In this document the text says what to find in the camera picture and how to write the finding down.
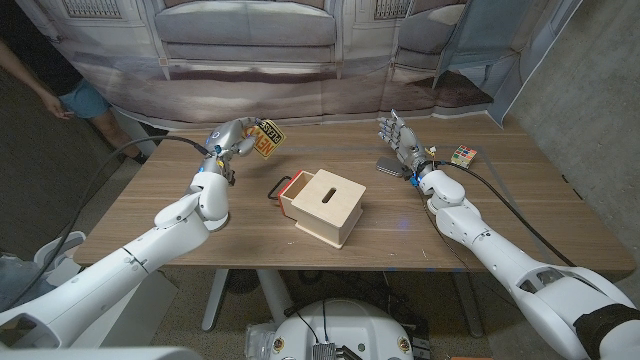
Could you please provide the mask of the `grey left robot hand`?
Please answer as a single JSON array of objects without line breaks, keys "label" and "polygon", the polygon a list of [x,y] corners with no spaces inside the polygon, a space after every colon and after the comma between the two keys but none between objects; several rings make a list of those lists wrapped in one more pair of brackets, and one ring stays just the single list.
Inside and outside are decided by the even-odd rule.
[{"label": "grey left robot hand", "polygon": [[228,177],[231,174],[230,161],[233,156],[246,156],[253,150],[256,137],[245,137],[244,131],[252,128],[258,121],[256,117],[242,117],[216,127],[204,145],[212,156],[203,160],[202,170]]}]

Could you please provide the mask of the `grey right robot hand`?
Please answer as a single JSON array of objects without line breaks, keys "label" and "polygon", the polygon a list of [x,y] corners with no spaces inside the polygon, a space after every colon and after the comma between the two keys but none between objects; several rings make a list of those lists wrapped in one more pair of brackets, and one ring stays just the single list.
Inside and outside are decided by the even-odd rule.
[{"label": "grey right robot hand", "polygon": [[416,182],[433,171],[434,155],[429,153],[413,129],[394,110],[391,117],[378,118],[379,137],[396,152],[399,161],[409,168]]}]

